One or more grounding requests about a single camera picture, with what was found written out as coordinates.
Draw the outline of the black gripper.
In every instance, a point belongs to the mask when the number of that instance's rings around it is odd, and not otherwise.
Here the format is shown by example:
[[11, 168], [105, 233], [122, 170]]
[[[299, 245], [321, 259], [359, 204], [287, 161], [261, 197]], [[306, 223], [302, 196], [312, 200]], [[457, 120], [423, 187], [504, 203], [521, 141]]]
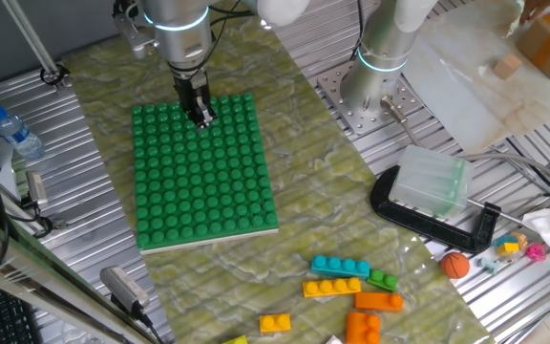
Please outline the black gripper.
[[184, 112], [195, 125], [207, 128], [217, 118], [211, 106], [208, 76], [205, 70], [199, 70], [190, 75], [174, 74], [174, 88]]

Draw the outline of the person's hand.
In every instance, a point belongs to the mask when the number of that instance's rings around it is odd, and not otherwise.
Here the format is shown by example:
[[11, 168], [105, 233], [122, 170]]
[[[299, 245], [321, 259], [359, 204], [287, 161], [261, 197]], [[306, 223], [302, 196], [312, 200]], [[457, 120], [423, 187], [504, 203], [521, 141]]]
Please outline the person's hand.
[[550, 0], [525, 0], [519, 17], [520, 25], [532, 23], [550, 8]]

